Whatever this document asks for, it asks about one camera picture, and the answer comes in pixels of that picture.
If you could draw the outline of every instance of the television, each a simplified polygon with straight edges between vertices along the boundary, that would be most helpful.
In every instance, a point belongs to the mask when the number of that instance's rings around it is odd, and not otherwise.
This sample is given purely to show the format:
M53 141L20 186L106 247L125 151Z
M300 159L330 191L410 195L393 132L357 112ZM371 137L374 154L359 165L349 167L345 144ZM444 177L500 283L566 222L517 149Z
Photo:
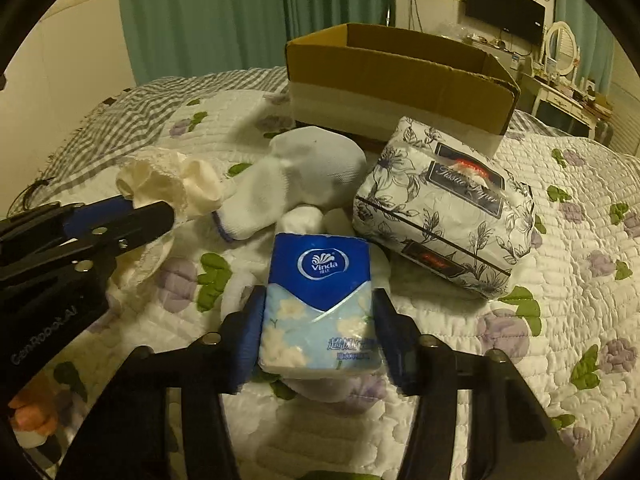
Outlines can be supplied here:
M542 44L545 7L534 0L466 0L465 14L534 45Z

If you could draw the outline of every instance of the tissue pack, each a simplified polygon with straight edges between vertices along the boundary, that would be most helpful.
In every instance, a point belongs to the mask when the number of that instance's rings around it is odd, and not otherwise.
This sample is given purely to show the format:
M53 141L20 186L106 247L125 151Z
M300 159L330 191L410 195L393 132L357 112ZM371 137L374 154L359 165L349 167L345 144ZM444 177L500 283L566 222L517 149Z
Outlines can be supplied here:
M266 372L294 379L364 374L380 368L369 248L364 240L276 236L259 363Z
M402 118L353 203L353 226L486 298L507 293L529 253L534 202L527 184L432 126Z

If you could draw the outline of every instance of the black label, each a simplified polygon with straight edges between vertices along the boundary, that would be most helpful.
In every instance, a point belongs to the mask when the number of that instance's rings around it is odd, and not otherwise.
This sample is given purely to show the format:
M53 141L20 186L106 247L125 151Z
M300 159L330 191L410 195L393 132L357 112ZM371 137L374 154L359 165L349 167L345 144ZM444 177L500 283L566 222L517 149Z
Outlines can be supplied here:
M464 267L418 242L409 242L402 250L402 254L447 278L455 278L466 272Z
M439 156L473 168L475 171L481 173L485 179L494 184L494 186L499 189L504 189L504 179L502 176L490 170L472 156L461 153L441 143L438 143L435 152ZM489 215L500 218L502 214L502 198L487 187L479 185L472 186L463 175L437 162L432 162L429 166L427 179L436 186L453 193L455 196L480 208Z

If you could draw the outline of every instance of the blue vinda tissue pack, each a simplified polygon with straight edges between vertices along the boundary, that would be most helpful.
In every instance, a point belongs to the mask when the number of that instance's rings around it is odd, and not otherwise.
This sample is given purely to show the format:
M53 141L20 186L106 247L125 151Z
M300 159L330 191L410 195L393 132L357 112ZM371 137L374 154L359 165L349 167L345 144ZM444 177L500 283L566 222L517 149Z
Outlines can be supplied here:
M364 240L276 236L259 362L266 372L295 379L380 368Z

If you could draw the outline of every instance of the gray plaid sheet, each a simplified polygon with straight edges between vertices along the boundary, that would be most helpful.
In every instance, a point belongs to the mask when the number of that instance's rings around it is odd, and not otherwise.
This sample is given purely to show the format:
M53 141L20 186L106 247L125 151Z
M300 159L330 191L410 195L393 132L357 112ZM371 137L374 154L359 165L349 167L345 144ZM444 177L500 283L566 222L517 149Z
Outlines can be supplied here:
M164 123L186 99L235 89L285 92L287 83L285 67L254 68L190 78L165 77L123 92L100 104L85 126L53 156L41 177L53 180L34 192L30 205L45 203L116 164L123 155L153 144ZM512 133L567 135L520 110L511 118L508 134ZM12 214L18 208L14 206Z

